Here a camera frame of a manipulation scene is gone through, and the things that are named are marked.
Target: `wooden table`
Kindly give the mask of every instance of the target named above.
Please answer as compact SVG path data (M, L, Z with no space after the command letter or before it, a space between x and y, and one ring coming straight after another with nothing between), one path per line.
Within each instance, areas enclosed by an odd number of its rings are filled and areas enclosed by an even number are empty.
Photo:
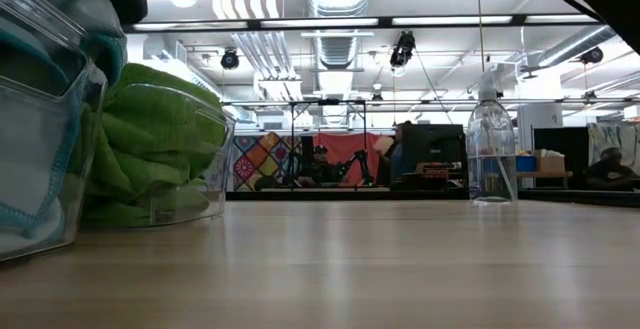
M516 175L519 188L522 188L522 179L562 179L562 188L566 190L569 189L569 178L573 177L573 172L517 172ZM499 178L500 175L490 173L489 177Z
M234 202L0 271L4 328L639 328L640 213Z
M352 191L361 191L361 192L387 192L389 188L386 187L328 187L328 188L295 188L297 192L352 192ZM266 188L262 189L263 192L291 192L291 188Z

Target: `fluorescent light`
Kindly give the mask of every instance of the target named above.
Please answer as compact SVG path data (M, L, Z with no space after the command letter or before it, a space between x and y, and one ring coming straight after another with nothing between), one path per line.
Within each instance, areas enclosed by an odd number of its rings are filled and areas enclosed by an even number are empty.
M289 106L289 102L288 101L257 101L257 102L252 102L252 101L243 101L243 102L228 102L224 104L225 106L258 106L258 107L265 107L265 106Z
M511 16L483 16L483 24L508 24ZM393 18L392 25L480 25L480 17L416 17L416 18Z
M292 20L265 20L261 23L263 28L305 28L305 27L350 27L350 26L376 26L376 18L334 18L334 19L292 19Z
M372 32L313 32L300 33L302 38L371 38Z
M527 17L526 23L544 24L544 23L595 23L596 20L588 15L530 15Z
M244 21L218 21L204 23L172 22L172 23L140 23L134 24L133 29L140 32L161 32L165 30L190 31L190 30L229 30L246 29Z

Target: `cardboard box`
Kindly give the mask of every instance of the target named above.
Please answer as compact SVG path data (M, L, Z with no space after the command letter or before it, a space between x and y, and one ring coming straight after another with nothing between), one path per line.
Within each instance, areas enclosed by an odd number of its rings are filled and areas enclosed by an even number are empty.
M553 173L564 173L566 170L564 168L564 157L558 156L550 156L550 157L539 157L537 156L536 162L538 163L538 171L539 172L553 172Z

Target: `red cloth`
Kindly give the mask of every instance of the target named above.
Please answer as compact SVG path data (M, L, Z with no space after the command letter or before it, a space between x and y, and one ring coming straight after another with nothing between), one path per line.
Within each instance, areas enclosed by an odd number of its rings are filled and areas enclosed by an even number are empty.
M313 137L313 145L324 145L329 153L327 160L331 164L337 162L345 163L353 156L353 153L364 149L364 134L353 135L334 135L334 134L318 134ZM367 165L369 165L369 173L374 180L378 174L378 153L373 149L373 145L378 141L380 136L367 133ZM360 163L354 162L347 173L347 184L357 185L362 180L362 172L360 171Z

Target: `teal cloth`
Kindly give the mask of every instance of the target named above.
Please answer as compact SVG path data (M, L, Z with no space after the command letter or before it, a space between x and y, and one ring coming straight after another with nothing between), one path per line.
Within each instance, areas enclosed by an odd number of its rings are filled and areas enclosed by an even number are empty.
M203 111L203 103L217 111ZM226 134L219 113L220 101L210 91L127 64L105 97L83 222L140 226L157 224L152 220L159 213L170 220L185 208L205 210L200 178Z

